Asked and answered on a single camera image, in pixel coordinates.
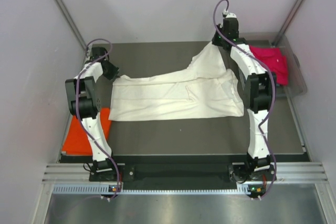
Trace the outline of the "white t shirt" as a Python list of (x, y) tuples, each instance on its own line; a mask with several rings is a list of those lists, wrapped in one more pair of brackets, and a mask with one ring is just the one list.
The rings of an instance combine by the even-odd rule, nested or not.
[(187, 68), (147, 78), (118, 78), (109, 120), (158, 121), (242, 117), (238, 80), (218, 47), (208, 43)]

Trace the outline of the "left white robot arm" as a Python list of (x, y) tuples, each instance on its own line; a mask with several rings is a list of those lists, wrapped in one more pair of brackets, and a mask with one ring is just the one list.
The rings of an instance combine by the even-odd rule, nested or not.
[(114, 81), (118, 74), (119, 68), (109, 61), (108, 51), (104, 47), (94, 47), (79, 74), (65, 81), (69, 111), (79, 121), (92, 150), (90, 172), (102, 174), (107, 180), (116, 179), (119, 168), (103, 132), (97, 81), (100, 77)]

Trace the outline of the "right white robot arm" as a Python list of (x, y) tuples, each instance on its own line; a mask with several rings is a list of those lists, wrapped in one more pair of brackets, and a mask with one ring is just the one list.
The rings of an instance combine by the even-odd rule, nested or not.
[(212, 43), (228, 52), (243, 76), (242, 100), (250, 123), (245, 174), (256, 180), (271, 167), (267, 136), (269, 111), (275, 102), (276, 76), (265, 69), (253, 55), (245, 39), (240, 38), (239, 22), (235, 14), (224, 11), (223, 21), (216, 25)]

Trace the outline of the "blue t shirt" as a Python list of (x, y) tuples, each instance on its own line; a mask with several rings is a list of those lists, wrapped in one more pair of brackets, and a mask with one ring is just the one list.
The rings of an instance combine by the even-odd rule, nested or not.
[(240, 69), (238, 70), (238, 72), (239, 72), (239, 79), (240, 79), (242, 85), (244, 85), (246, 83), (246, 78), (244, 76), (244, 73)]

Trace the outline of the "pink t shirt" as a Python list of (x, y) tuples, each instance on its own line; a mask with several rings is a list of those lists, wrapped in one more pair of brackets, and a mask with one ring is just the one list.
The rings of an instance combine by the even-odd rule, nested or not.
[(279, 48), (259, 48), (249, 46), (254, 56), (276, 74), (277, 84), (286, 86), (289, 82), (287, 59)]

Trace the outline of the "orange folded t shirt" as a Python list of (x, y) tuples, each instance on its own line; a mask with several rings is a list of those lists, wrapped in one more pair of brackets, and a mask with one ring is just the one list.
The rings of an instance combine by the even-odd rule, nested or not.
[[(100, 121), (104, 136), (108, 139), (110, 126), (112, 122), (108, 119), (110, 113), (109, 108), (102, 108), (100, 112)], [(86, 133), (80, 127), (79, 121), (75, 116), (72, 116), (70, 128), (63, 144), (61, 152), (66, 155), (89, 156), (92, 155), (91, 146)]]

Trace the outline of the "clear plastic bin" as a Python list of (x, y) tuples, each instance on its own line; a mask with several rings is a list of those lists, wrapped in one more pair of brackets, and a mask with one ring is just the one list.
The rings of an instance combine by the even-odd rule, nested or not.
[(299, 60), (293, 53), (286, 36), (282, 36), (278, 42), (274, 42), (277, 38), (276, 32), (240, 33), (239, 36), (245, 38), (252, 46), (279, 48), (281, 54), (286, 57), (289, 73), (288, 84), (286, 86), (277, 85), (277, 98), (294, 98), (307, 93), (308, 89), (301, 73)]

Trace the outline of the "aluminium frame rail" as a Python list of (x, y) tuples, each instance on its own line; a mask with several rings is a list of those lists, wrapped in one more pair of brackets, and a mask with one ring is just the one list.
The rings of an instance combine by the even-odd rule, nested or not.
[[(227, 164), (137, 164), (119, 165), (122, 180), (134, 181), (143, 177), (202, 177), (225, 178), (229, 175)], [(279, 162), (276, 182), (288, 184), (326, 183), (327, 175), (321, 163)], [(88, 183), (90, 173), (82, 164), (48, 164), (43, 183)]]

